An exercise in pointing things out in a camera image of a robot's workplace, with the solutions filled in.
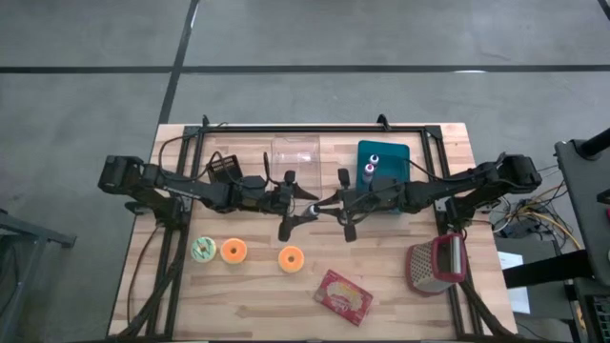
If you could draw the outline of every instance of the donut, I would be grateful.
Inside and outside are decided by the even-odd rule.
[[[199,237],[191,246],[191,256],[197,262],[206,263],[216,256],[216,243],[210,237]]]
[[[298,272],[303,268],[305,256],[301,249],[288,246],[279,252],[277,263],[284,272]]]
[[[227,239],[220,248],[220,256],[230,264],[241,263],[246,258],[247,253],[246,243],[238,238]]]

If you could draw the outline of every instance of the wooden tabletop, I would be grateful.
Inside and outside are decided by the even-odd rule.
[[[465,125],[438,125],[442,127],[451,173],[474,167]],[[157,161],[161,144],[181,135],[183,128],[184,125],[159,127],[152,151],[153,163]],[[355,182],[357,143],[363,139],[406,144],[411,158],[424,165],[421,139],[417,133],[316,133],[315,136],[319,136],[324,197],[330,196],[339,186],[336,177],[339,168],[347,168],[352,182]],[[236,154],[245,175],[264,174],[262,154],[264,151],[271,153],[274,138],[275,134],[271,133],[207,134],[202,164],[214,151],[220,151],[225,156]],[[174,143],[169,144],[163,154],[164,168],[168,170],[175,169],[177,162],[180,143]],[[436,147],[433,146],[432,151],[438,172]],[[191,151],[188,161],[192,160],[192,154]],[[410,173],[411,180],[427,181],[426,175],[417,169],[411,168]],[[307,177],[298,173],[296,179]],[[357,225],[358,239],[349,244],[344,240],[342,228],[332,217],[320,217],[317,222],[296,227],[287,243],[277,240],[279,222],[280,218],[273,215],[250,212],[218,214],[195,204],[189,246],[200,236],[213,238],[218,246],[231,237],[238,237],[247,243],[248,255],[243,263],[229,265],[219,255],[209,263],[200,264],[188,253],[174,339],[390,340],[454,337],[447,295],[424,298],[410,292],[405,284],[407,248],[437,236],[432,209],[418,214],[371,215]],[[109,334],[118,333],[127,325],[127,289],[137,257],[153,230],[153,217],[137,218]],[[152,240],[135,280],[132,315],[142,307],[153,289],[161,232]],[[287,245],[298,246],[305,254],[305,265],[300,272],[286,274],[278,267],[277,255]],[[466,246],[478,293],[501,323],[516,332],[489,226],[476,223],[469,227]],[[360,327],[312,299],[322,276],[329,269],[373,295],[373,306]],[[461,293],[460,303],[466,329],[471,331],[465,297]],[[167,299],[164,299],[158,325],[161,330],[166,304]]]

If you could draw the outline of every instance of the red box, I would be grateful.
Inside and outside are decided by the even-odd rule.
[[[360,326],[371,307],[373,296],[352,281],[328,270],[314,294],[314,300]]]

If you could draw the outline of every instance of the gray floor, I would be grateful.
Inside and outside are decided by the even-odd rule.
[[[0,0],[0,66],[167,66],[188,5]],[[207,0],[186,64],[610,63],[609,36],[595,0]],[[0,74],[0,208],[79,236],[48,251],[26,340],[104,336],[132,216],[96,182],[106,154],[150,153],[168,79]],[[508,151],[546,167],[553,143],[610,126],[609,84],[604,72],[182,75],[170,122],[458,121],[478,162]],[[569,200],[558,208],[575,225]]]

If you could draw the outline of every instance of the blue container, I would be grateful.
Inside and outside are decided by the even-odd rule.
[[[373,179],[380,176],[391,176],[401,182],[409,181],[409,147],[404,144],[360,141],[358,143],[358,164],[356,190],[365,193],[369,184],[362,181],[364,166],[369,163],[372,154],[379,156]]]

